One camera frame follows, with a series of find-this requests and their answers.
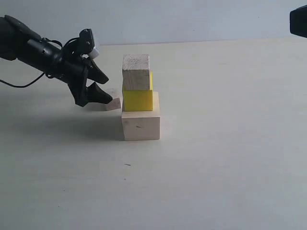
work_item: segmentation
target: black object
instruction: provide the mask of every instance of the black object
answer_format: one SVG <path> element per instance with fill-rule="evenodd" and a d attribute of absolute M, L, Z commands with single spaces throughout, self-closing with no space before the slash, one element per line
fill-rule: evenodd
<path fill-rule="evenodd" d="M 307 5 L 290 12 L 290 32 L 307 37 Z"/>
<path fill-rule="evenodd" d="M 47 77 L 67 83 L 79 106 L 90 102 L 107 104 L 112 100 L 95 82 L 86 87 L 87 78 L 100 84 L 109 80 L 90 58 L 91 54 L 95 57 L 99 54 L 91 29 L 82 30 L 79 37 L 69 40 L 62 49 L 50 42 L 61 45 L 58 41 L 42 38 L 11 16 L 0 17 L 0 58 L 19 59 L 44 72 Z"/>

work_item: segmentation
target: small wooden block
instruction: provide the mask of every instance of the small wooden block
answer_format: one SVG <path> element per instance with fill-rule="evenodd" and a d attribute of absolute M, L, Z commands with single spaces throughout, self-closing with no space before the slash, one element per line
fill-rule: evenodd
<path fill-rule="evenodd" d="M 120 94 L 117 89 L 107 89 L 105 90 L 106 93 L 110 94 L 113 100 L 109 104 L 101 104 L 102 105 L 102 111 L 111 111 L 115 109 L 121 108 L 121 102 L 120 102 Z"/>
<path fill-rule="evenodd" d="M 150 90 L 148 54 L 125 54 L 122 71 L 125 90 Z"/>
<path fill-rule="evenodd" d="M 126 112 L 152 111 L 153 110 L 153 73 L 150 72 L 150 90 L 125 90 L 123 89 L 124 105 Z"/>
<path fill-rule="evenodd" d="M 143 112 L 122 112 L 121 120 L 125 140 L 160 139 L 159 94 L 153 92 L 153 110 Z"/>

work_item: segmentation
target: white table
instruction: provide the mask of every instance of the white table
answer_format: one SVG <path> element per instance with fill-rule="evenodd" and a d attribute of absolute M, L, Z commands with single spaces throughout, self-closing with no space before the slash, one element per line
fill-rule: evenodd
<path fill-rule="evenodd" d="M 1 229 L 307 228 L 307 39 L 103 46 L 102 88 L 121 88 L 126 53 L 150 54 L 160 141 L 123 141 L 120 110 L 58 80 L 0 85 Z"/>

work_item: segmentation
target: white wall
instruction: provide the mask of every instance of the white wall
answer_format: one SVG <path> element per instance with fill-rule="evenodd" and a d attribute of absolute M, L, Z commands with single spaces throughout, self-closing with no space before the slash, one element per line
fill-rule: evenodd
<path fill-rule="evenodd" d="M 1 0 L 9 14 L 65 42 L 85 27 L 101 44 L 163 43 L 289 35 L 289 12 L 306 0 Z"/>

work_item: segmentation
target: yellow cube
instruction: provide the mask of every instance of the yellow cube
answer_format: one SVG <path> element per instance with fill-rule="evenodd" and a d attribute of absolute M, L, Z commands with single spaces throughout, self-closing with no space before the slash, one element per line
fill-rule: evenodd
<path fill-rule="evenodd" d="M 125 90 L 123 88 L 123 110 L 152 111 L 153 110 L 153 72 L 150 72 L 150 90 Z"/>

